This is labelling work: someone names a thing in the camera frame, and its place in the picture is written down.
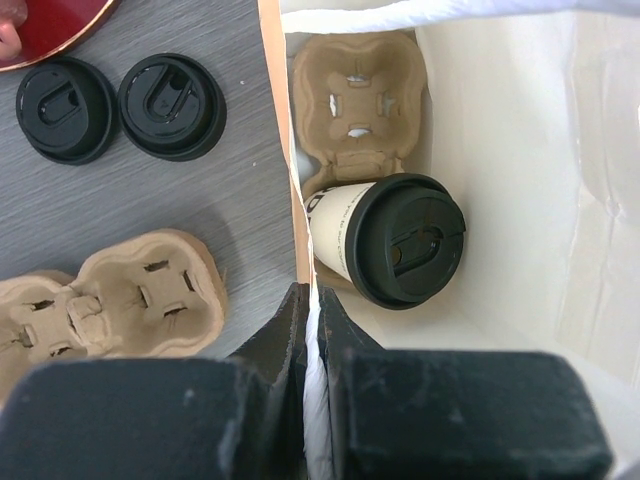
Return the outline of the brown paper bag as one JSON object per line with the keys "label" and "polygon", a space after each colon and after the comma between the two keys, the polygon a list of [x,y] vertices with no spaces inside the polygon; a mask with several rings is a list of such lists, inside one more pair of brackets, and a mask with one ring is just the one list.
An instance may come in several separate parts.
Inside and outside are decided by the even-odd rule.
{"label": "brown paper bag", "polygon": [[293,60],[313,36],[403,28],[427,92],[407,171],[464,212],[462,263],[428,303],[388,311],[344,283],[346,313],[382,346],[538,350],[582,377],[615,479],[639,475],[639,17],[562,13],[425,21],[422,1],[258,5],[292,181],[298,278],[317,280],[302,210],[314,158],[294,122]]}

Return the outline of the stack of black lids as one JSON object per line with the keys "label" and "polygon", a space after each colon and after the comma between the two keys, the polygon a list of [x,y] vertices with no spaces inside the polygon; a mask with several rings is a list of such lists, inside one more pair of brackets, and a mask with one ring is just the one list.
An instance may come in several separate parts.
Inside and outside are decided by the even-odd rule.
{"label": "stack of black lids", "polygon": [[171,162],[206,155],[227,122],[226,100],[214,76],[176,53],[136,63],[120,84],[117,104],[128,139],[143,152]]}

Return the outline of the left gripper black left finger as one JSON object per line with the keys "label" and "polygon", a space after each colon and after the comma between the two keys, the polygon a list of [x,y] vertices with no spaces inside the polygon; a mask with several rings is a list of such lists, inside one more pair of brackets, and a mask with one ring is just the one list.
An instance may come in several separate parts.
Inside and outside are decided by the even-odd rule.
{"label": "left gripper black left finger", "polygon": [[224,359],[60,361],[1,414],[5,479],[297,479],[309,289]]}

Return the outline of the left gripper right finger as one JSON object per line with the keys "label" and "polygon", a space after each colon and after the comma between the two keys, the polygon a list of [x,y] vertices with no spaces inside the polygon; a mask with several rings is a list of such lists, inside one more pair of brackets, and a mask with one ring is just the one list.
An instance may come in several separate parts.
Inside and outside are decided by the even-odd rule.
{"label": "left gripper right finger", "polygon": [[585,386],[543,352],[387,350],[320,294],[338,479],[602,479]]}

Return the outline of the single black lid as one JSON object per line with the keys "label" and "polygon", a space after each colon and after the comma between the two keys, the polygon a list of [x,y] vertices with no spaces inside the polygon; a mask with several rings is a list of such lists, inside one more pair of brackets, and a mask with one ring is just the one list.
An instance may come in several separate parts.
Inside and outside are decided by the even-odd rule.
{"label": "single black lid", "polygon": [[16,118],[41,156],[57,164],[85,165],[101,157],[114,139],[116,95],[96,67],[62,56],[24,77],[16,94]]}

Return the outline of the beige pulp cup carrier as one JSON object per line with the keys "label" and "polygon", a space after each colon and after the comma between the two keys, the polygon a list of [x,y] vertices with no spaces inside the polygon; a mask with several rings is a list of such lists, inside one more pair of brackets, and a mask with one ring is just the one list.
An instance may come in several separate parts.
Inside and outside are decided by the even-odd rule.
{"label": "beige pulp cup carrier", "polygon": [[295,132],[319,163],[303,199],[403,172],[426,85],[422,53],[403,32],[312,36],[293,61]]}

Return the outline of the white paper cup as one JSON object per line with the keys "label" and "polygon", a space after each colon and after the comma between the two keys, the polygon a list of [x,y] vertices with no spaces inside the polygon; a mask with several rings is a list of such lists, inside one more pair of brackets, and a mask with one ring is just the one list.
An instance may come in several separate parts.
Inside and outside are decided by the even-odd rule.
{"label": "white paper cup", "polygon": [[316,272],[327,286],[353,288],[346,262],[346,234],[356,206],[373,185],[328,187],[312,194],[305,203]]}

